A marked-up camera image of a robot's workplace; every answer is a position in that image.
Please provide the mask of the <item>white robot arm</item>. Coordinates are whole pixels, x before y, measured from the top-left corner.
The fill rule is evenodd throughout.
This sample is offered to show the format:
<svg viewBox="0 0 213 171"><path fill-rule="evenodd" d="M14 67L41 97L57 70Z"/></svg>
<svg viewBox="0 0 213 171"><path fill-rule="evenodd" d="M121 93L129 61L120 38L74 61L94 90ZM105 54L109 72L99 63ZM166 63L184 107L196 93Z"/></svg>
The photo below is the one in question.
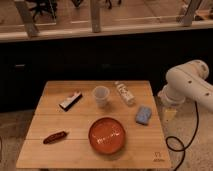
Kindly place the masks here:
<svg viewBox="0 0 213 171"><path fill-rule="evenodd" d="M170 121L186 99L191 99L213 112L213 85L206 81L209 67L202 60L191 60L170 68L165 75L166 84L158 92L162 107L162 120Z"/></svg>

